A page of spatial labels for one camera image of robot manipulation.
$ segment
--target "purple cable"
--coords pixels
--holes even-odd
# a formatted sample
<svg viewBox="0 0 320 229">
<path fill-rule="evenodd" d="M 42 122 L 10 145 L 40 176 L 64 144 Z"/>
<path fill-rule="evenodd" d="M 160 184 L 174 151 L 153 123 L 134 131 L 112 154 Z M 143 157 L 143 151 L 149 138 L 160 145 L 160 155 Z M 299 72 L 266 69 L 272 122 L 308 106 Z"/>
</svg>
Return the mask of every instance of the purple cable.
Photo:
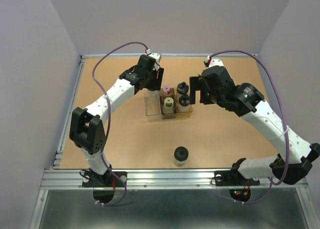
<svg viewBox="0 0 320 229">
<path fill-rule="evenodd" d="M 275 97 L 276 97 L 276 100 L 278 102 L 278 105 L 279 105 L 279 108 L 280 108 L 280 115 L 281 115 L 281 119 L 282 119 L 282 126 L 283 126 L 283 131 L 285 132 L 287 130 L 287 120 L 286 120 L 286 117 L 285 117 L 285 112 L 284 112 L 284 109 L 283 109 L 283 105 L 282 105 L 282 102 L 280 100 L 280 96 L 278 94 L 278 91 L 276 89 L 276 86 L 275 86 L 275 83 L 269 73 L 269 71 L 267 70 L 267 68 L 265 67 L 265 65 L 255 56 L 251 55 L 250 53 L 247 53 L 245 51 L 242 51 L 242 50 L 225 50 L 225 51 L 220 51 L 220 52 L 217 52 L 217 53 L 214 53 L 212 55 L 210 55 L 210 58 L 212 57 L 215 57 L 219 54 L 223 54 L 223 53 L 242 53 L 242 54 L 246 54 L 248 55 L 249 57 L 253 58 L 256 60 L 256 62 L 258 62 L 260 64 L 260 66 L 263 68 L 263 70 L 265 71 L 267 77 L 269 78 L 269 81 L 270 81 L 270 84 L 272 86 L 272 89 L 274 91 L 274 94 L 275 94 Z M 261 200 L 263 200 L 268 194 L 269 192 L 271 191 L 271 188 L 272 188 L 272 185 L 280 185 L 284 179 L 286 178 L 286 175 L 287 175 L 287 172 L 288 172 L 288 167 L 289 167 L 289 155 L 290 155 L 290 148 L 289 148 L 289 135 L 288 135 L 288 132 L 285 132 L 284 133 L 284 138 L 285 138 L 285 162 L 284 162 L 284 170 L 283 170 L 283 174 L 280 178 L 280 180 L 278 182 L 273 182 L 273 179 L 272 178 L 269 178 L 268 179 L 270 180 L 270 187 L 268 189 L 268 191 L 266 192 L 265 195 L 263 195 L 261 198 L 257 199 L 257 200 L 254 200 L 254 201 L 250 201 L 250 202 L 245 202 L 245 204 L 254 204 L 254 203 L 257 203 L 257 202 L 260 202 Z"/>
<path fill-rule="evenodd" d="M 109 136 L 109 132 L 110 132 L 110 127 L 111 127 L 111 102 L 110 102 L 110 99 L 107 95 L 107 91 L 105 90 L 105 88 L 101 85 L 101 83 L 96 79 L 95 77 L 95 72 L 96 72 L 96 69 L 98 67 L 98 65 L 106 58 L 108 57 L 110 54 L 114 53 L 115 51 L 125 47 L 125 46 L 128 46 L 128 45 L 131 45 L 131 44 L 140 44 L 140 45 L 143 45 L 145 47 L 145 51 L 148 50 L 148 47 L 146 44 L 142 43 L 142 42 L 139 42 L 139 41 L 131 41 L 131 42 L 128 42 L 126 44 L 123 44 L 119 47 L 117 47 L 116 49 L 113 49 L 112 51 L 108 52 L 105 56 L 103 56 L 94 66 L 93 70 L 92 70 L 92 79 L 98 84 L 98 86 L 101 88 L 101 90 L 103 91 L 104 95 L 106 95 L 106 103 L 108 105 L 108 126 L 107 126 L 107 130 L 106 130 L 106 134 L 105 134 L 105 143 L 107 143 L 107 140 L 108 140 L 108 136 Z M 100 203 L 99 201 L 96 201 L 96 203 L 98 203 L 99 205 L 102 205 L 104 207 L 109 207 L 109 206 L 114 206 L 118 203 L 120 203 L 127 195 L 127 185 L 124 181 L 121 180 L 120 177 L 117 176 L 117 174 L 115 174 L 112 169 L 108 166 L 108 163 L 106 162 L 106 159 L 104 157 L 104 147 L 101 149 L 101 159 L 102 159 L 102 162 L 103 164 L 105 165 L 106 169 L 119 181 L 122 183 L 123 187 L 124 187 L 124 194 L 123 196 L 116 202 L 114 203 L 108 203 L 108 204 L 102 204 Z"/>
</svg>

